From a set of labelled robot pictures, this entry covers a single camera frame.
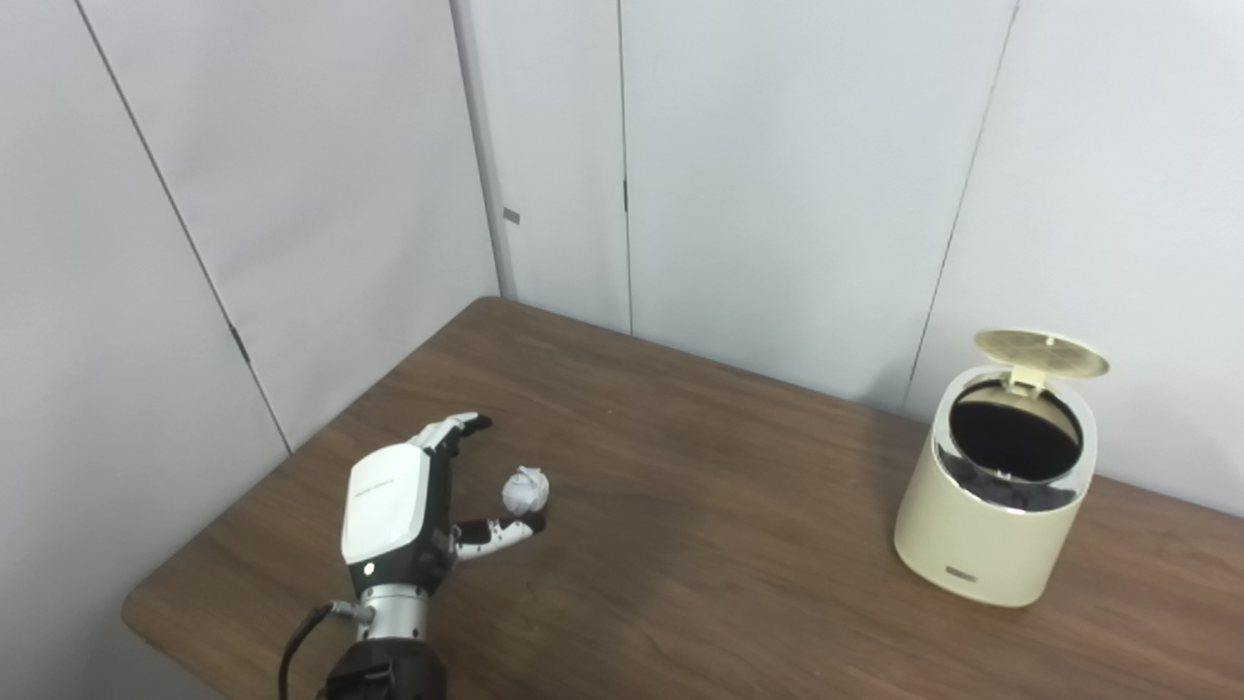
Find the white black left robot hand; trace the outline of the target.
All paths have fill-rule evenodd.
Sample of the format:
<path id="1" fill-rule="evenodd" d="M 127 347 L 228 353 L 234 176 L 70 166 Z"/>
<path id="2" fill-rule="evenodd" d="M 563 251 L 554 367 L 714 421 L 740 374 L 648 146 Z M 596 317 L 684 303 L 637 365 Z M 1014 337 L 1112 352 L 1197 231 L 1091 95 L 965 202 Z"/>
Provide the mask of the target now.
<path id="1" fill-rule="evenodd" d="M 490 425 L 476 412 L 445 417 L 350 470 L 341 555 L 357 598 L 382 586 L 433 594 L 458 563 L 542 532 L 551 482 L 537 467 L 520 466 L 503 484 L 503 517 L 452 518 L 453 463 L 462 441 Z"/>

